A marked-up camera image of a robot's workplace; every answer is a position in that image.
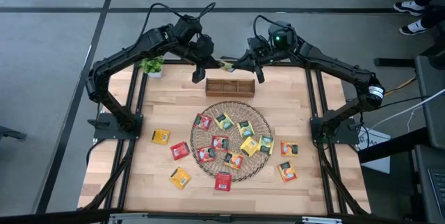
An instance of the white pot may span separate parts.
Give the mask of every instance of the white pot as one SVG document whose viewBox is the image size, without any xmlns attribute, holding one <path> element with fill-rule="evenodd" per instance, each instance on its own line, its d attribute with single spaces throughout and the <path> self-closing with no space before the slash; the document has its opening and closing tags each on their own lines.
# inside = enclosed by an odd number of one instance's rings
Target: white pot
<svg viewBox="0 0 445 224">
<path fill-rule="evenodd" d="M 162 67 L 161 67 L 161 71 L 159 71 L 159 72 L 148 73 L 148 77 L 151 77 L 151 78 L 161 78 L 162 77 Z"/>
</svg>

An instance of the wooden board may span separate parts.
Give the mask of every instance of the wooden board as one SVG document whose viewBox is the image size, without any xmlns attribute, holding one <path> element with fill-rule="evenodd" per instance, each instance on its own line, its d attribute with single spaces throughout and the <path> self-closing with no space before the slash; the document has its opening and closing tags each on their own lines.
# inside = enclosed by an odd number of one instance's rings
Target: wooden board
<svg viewBox="0 0 445 224">
<path fill-rule="evenodd" d="M 308 119 L 311 116 L 305 71 L 296 67 L 265 67 L 266 82 L 256 84 L 253 98 L 206 97 L 205 82 L 191 81 L 194 67 L 164 65 L 162 79 L 147 82 L 142 113 L 144 127 L 136 144 L 131 177 L 124 208 L 128 211 L 175 211 L 237 214 L 326 214 L 325 198 L 316 148 L 311 143 Z M 121 104 L 127 97 L 131 68 L 113 75 L 110 91 Z M 256 79 L 249 72 L 207 70 L 207 78 Z M 318 88 L 314 78 L 314 90 Z M 330 109 L 345 103 L 341 82 L 323 74 Z M 253 177 L 232 183 L 230 192 L 214 190 L 215 179 L 200 170 L 192 155 L 174 161 L 170 146 L 190 142 L 190 131 L 196 113 L 225 100 L 238 100 L 255 107 L 268 121 L 275 137 L 275 148 L 267 164 Z M 154 129 L 171 131 L 168 145 L 151 142 Z M 300 156 L 281 157 L 280 141 L 298 141 Z M 88 204 L 108 179 L 116 141 L 104 141 L 92 152 L 79 207 Z M 347 145 L 337 145 L 341 178 L 360 205 L 369 211 L 369 203 L 357 154 Z M 291 161 L 298 179 L 284 183 L 277 165 Z M 192 177 L 183 191 L 168 178 L 181 166 Z M 334 208 L 337 194 L 330 183 Z M 116 206 L 119 190 L 113 195 Z"/>
</svg>

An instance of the white cable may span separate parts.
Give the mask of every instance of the white cable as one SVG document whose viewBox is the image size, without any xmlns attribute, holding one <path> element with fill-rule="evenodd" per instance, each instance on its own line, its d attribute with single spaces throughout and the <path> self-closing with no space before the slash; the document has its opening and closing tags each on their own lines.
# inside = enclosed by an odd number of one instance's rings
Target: white cable
<svg viewBox="0 0 445 224">
<path fill-rule="evenodd" d="M 408 133 L 411 132 L 411 130 L 410 130 L 410 122 L 411 122 L 412 116 L 414 115 L 414 112 L 415 112 L 417 109 L 421 109 L 421 108 L 422 108 L 422 106 L 420 106 L 420 107 L 416 107 L 415 109 L 412 110 L 410 119 L 408 120 L 408 122 L 406 122 L 406 127 L 408 128 Z"/>
<path fill-rule="evenodd" d="M 422 101 L 422 102 L 419 102 L 418 104 L 416 104 L 416 105 L 414 105 L 414 106 L 412 106 L 412 107 L 410 107 L 410 108 L 408 108 L 408 109 L 405 109 L 404 111 L 401 111 L 400 113 L 396 113 L 396 114 L 393 115 L 393 116 L 389 116 L 388 118 L 386 118 L 386 119 L 380 121 L 379 123 L 373 125 L 373 126 L 372 126 L 371 128 L 369 128 L 369 129 L 374 129 L 375 127 L 377 127 L 378 125 L 380 125 L 380 124 L 386 122 L 387 120 L 390 120 L 390 119 L 392 119 L 392 118 L 394 118 L 394 117 L 397 117 L 397 116 L 399 116 L 399 115 L 401 115 L 401 114 L 404 114 L 404 113 L 406 113 L 406 112 L 408 112 L 408 111 L 410 111 L 410 110 L 412 110 L 412 109 L 415 109 L 416 107 L 421 106 L 422 104 L 425 104 L 426 102 L 429 102 L 430 100 L 436 98 L 437 96 L 439 96 L 439 95 L 442 94 L 443 92 L 445 92 L 445 89 L 442 89 L 441 91 L 437 92 L 435 95 L 429 97 L 428 99 L 426 99 L 426 100 L 424 100 L 424 101 Z"/>
</svg>

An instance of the wooden tray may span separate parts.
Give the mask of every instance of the wooden tray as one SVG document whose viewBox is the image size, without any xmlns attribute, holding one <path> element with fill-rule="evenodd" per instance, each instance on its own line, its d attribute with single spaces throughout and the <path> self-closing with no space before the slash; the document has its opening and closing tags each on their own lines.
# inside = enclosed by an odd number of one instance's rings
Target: wooden tray
<svg viewBox="0 0 445 224">
<path fill-rule="evenodd" d="M 206 96 L 254 97 L 255 80 L 206 79 Z"/>
</svg>

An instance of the green plant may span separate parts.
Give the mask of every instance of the green plant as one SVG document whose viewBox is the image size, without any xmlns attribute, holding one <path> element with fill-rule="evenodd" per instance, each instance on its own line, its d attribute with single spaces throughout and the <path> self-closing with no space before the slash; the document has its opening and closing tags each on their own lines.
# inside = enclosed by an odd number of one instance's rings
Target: green plant
<svg viewBox="0 0 445 224">
<path fill-rule="evenodd" d="M 144 69 L 144 73 L 160 72 L 162 64 L 164 63 L 163 56 L 158 56 L 154 59 L 143 59 L 140 66 Z"/>
</svg>

